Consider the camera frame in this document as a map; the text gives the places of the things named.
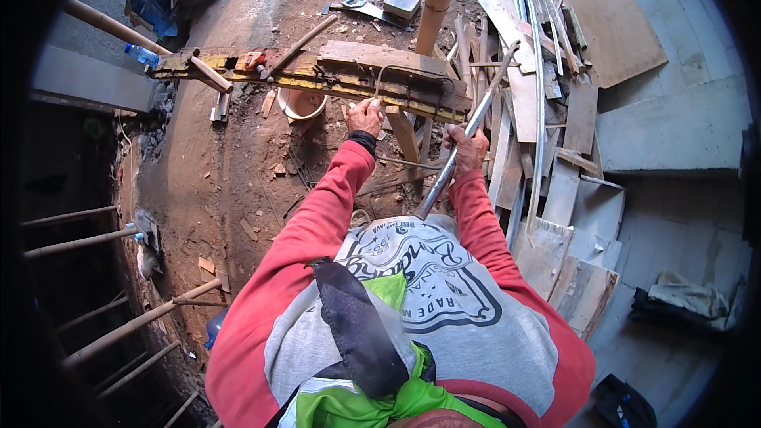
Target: concrete beam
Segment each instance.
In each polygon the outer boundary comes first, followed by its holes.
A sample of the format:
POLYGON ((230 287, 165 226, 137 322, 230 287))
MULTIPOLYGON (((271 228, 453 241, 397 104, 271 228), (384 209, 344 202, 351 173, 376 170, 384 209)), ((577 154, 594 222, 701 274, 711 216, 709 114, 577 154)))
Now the concrete beam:
POLYGON ((112 64, 46 44, 32 90, 110 108, 147 112, 154 81, 112 64))
POLYGON ((736 170, 750 122, 745 76, 730 76, 597 117, 604 172, 736 170))

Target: person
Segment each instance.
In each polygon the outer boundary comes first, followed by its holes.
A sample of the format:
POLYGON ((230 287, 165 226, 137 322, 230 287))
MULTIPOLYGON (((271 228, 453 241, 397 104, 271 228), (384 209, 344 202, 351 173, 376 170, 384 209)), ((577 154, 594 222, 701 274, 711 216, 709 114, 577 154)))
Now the person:
POLYGON ((489 142, 448 125, 449 196, 431 214, 349 229, 375 168, 378 100, 347 112, 347 141, 222 324, 205 375, 234 426, 564 426, 595 359, 528 286, 482 174, 489 142))

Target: hand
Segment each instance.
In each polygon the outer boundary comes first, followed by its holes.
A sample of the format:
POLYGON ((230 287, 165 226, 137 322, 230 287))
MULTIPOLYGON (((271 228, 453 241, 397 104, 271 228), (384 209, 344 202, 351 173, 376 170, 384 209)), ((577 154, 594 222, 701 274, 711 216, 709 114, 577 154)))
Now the hand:
POLYGON ((477 129, 472 138, 465 135, 466 123, 459 126, 446 124, 444 126, 444 148, 451 149, 452 141, 457 145, 457 157, 454 159, 454 178, 462 177, 465 172, 477 168, 481 170, 489 140, 477 129))
POLYGON ((346 112, 346 127, 348 132, 364 130, 377 138, 381 129, 383 114, 381 100, 368 98, 346 112))

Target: black wristband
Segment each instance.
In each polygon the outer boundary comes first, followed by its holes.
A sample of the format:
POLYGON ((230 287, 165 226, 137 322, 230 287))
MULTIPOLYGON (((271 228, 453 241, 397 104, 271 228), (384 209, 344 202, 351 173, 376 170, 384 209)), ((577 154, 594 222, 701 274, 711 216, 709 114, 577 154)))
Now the black wristband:
POLYGON ((373 156, 373 159, 375 159, 375 144, 376 139, 375 137, 368 133, 366 130, 353 130, 348 135, 348 140, 353 140, 360 146, 364 147, 371 156, 373 156))

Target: bucket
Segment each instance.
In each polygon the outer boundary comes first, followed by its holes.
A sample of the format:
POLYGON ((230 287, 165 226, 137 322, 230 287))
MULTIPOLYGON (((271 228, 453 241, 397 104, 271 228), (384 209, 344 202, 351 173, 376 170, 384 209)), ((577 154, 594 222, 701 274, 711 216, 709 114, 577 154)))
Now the bucket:
POLYGON ((278 88, 278 104, 292 120, 312 119, 325 109, 327 95, 316 92, 278 88))

